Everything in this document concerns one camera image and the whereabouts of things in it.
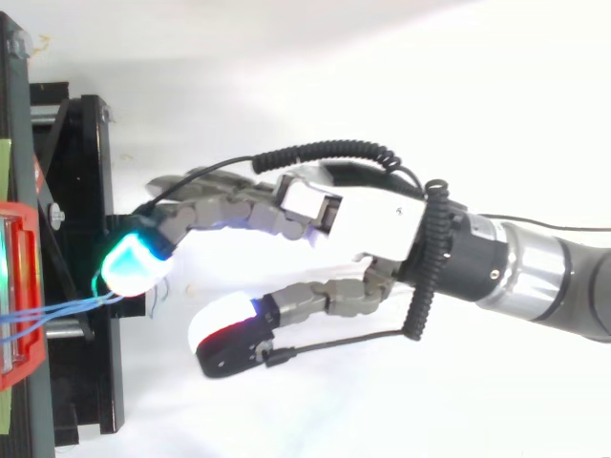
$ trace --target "blue wire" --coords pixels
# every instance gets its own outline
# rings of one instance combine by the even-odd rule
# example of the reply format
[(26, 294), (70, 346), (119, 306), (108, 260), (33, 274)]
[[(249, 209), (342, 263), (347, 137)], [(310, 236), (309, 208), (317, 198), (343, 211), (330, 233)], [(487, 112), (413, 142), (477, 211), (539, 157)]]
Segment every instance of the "blue wire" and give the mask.
[(89, 299), (81, 299), (77, 301), (62, 302), (57, 305), (46, 305), (44, 307), (31, 308), (29, 310), (19, 310), (18, 312), (5, 313), (3, 315), (0, 315), (0, 323), (10, 321), (8, 319), (12, 317), (22, 317), (22, 316), (29, 316), (29, 315), (43, 315), (44, 312), (52, 312), (54, 310), (59, 310), (59, 309), (67, 308), (71, 306), (77, 306), (83, 303), (99, 302), (100, 299), (106, 301), (107, 299), (110, 299), (112, 296), (113, 296), (113, 293), (108, 293), (104, 296), (100, 296), (99, 298), (89, 298)]
[(58, 310), (56, 312), (50, 313), (49, 315), (46, 315), (44, 318), (41, 318), (40, 320), (38, 320), (36, 324), (33, 324), (32, 326), (24, 329), (23, 331), (18, 332), (17, 334), (13, 334), (12, 336), (7, 337), (6, 339), (0, 339), (0, 345), (8, 344), (10, 342), (16, 341), (17, 339), (21, 339), (22, 337), (25, 337), (28, 334), (35, 331), (36, 329), (38, 329), (44, 323), (49, 322), (50, 320), (53, 320), (55, 318), (65, 317), (66, 315), (72, 315), (73, 313), (77, 313), (81, 311), (86, 312), (89, 310), (93, 310), (94, 308), (97, 308), (97, 307), (99, 307), (99, 304), (96, 303), (96, 304), (91, 304), (89, 306), (75, 307), (74, 309), (78, 308), (77, 311), (74, 311), (71, 308), (70, 310)]
[[(99, 271), (97, 271), (94, 277), (92, 278), (92, 292), (94, 294), (92, 298), (64, 302), (59, 303), (57, 305), (47, 305), (36, 309), (20, 310), (18, 312), (1, 315), (0, 323), (26, 323), (32, 322), (38, 317), (40, 318), (35, 324), (28, 327), (27, 329), (24, 329), (23, 331), (18, 332), (17, 334), (13, 334), (12, 336), (9, 336), (5, 339), (0, 339), (0, 346), (8, 344), (10, 342), (14, 342), (18, 339), (21, 339), (22, 337), (27, 336), (46, 322), (49, 322), (50, 320), (53, 320), (55, 318), (65, 317), (67, 315), (73, 315), (75, 313), (88, 312), (90, 310), (98, 308), (99, 306), (116, 303), (123, 299), (122, 296), (117, 296), (116, 298), (111, 299), (111, 297), (113, 296), (112, 292), (99, 297), (97, 295), (96, 287), (98, 277)], [(53, 311), (53, 313), (45, 314), (45, 312), (49, 311)]]

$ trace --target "screw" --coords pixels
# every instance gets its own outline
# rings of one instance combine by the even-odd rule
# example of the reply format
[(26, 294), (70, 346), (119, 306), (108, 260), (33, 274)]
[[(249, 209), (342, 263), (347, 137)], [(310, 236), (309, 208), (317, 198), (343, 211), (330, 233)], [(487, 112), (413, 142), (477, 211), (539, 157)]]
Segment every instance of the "screw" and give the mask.
[(66, 214), (61, 211), (59, 205), (52, 203), (49, 205), (49, 222), (54, 231), (61, 227), (61, 223), (66, 220)]
[(113, 116), (113, 110), (111, 109), (111, 107), (109, 107), (108, 105), (102, 106), (100, 110), (100, 118), (104, 123), (114, 122), (115, 117)]
[(8, 42), (9, 53), (18, 59), (31, 57), (34, 51), (32, 37), (26, 31), (14, 31)]
[(263, 341), (259, 343), (255, 347), (255, 356), (257, 358), (257, 361), (259, 363), (262, 363), (265, 358), (265, 354), (270, 352), (273, 349), (274, 349), (274, 343), (272, 341)]

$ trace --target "coiled cord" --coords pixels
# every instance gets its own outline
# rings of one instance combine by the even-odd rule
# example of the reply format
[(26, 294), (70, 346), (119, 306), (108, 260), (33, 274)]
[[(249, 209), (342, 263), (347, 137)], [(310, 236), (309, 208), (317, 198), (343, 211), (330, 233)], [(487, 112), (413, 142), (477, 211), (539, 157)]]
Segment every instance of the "coiled cord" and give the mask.
[(427, 209), (424, 214), (424, 254), (411, 297), (408, 316), (402, 331), (410, 339), (419, 341), (427, 324), (439, 277), (446, 265), (450, 250), (451, 213), (448, 183), (434, 179), (426, 185)]
[(329, 140), (282, 148), (282, 150), (253, 156), (252, 169), (256, 174), (262, 174), (302, 162), (340, 157), (368, 159), (380, 164), (388, 173), (403, 172), (411, 178), (416, 188), (424, 194), (422, 183), (414, 172), (401, 165), (400, 157), (397, 157), (387, 147), (368, 141)]

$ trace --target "white background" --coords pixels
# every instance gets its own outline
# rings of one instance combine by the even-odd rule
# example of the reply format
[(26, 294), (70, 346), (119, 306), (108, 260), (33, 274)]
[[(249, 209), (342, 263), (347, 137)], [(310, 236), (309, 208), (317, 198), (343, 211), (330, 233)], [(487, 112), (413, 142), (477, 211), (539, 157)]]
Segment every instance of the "white background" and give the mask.
[[(359, 138), (390, 146), (425, 180), (445, 178), (454, 199), (481, 211), (611, 225), (606, 0), (4, 0), (0, 9), (41, 50), (32, 81), (68, 80), (74, 96), (100, 94), (114, 108), (118, 212), (158, 175)], [(257, 234), (187, 240), (155, 319), (121, 322), (125, 426), (105, 437), (82, 428), (81, 445), (58, 456), (611, 455), (611, 348), (444, 298), (422, 343), (389, 339), (204, 379), (186, 342), (197, 310), (229, 291), (363, 268), (318, 255)], [(395, 327), (410, 299), (402, 291), (372, 316), (316, 317), (277, 340)]]

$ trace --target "black metal frame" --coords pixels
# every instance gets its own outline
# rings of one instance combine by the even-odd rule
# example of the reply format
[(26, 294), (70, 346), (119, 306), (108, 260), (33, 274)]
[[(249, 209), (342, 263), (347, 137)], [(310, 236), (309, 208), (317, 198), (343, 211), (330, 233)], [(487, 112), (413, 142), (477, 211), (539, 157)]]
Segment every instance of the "black metal frame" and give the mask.
[[(12, 139), (10, 198), (39, 208), (45, 302), (90, 297), (104, 240), (120, 223), (107, 107), (97, 95), (69, 99), (67, 83), (29, 85), (27, 61), (2, 46), (15, 30), (0, 13), (0, 138)], [(32, 127), (31, 100), (59, 105), (54, 124)], [(35, 156), (44, 175), (38, 190)], [(58, 230), (53, 203), (66, 214)], [(78, 443), (80, 425), (117, 432), (124, 423), (118, 318), (144, 314), (144, 296), (125, 300), (80, 314), (84, 337), (49, 340), (48, 360), (13, 388), (11, 434), (0, 436), (0, 456), (51, 458), (53, 446)]]
[[(40, 90), (31, 86), (32, 105)], [(39, 194), (45, 297), (60, 302), (91, 296), (91, 279), (116, 218), (107, 218), (113, 196), (106, 103), (97, 95), (56, 102), (54, 124), (34, 126), (33, 133), (53, 195), (48, 200), (44, 189)], [(66, 214), (57, 231), (49, 223), (52, 203)], [(57, 446), (78, 444), (80, 425), (99, 424), (102, 434), (123, 425), (118, 318), (144, 313), (143, 296), (102, 307), (80, 317), (84, 339), (49, 341)]]

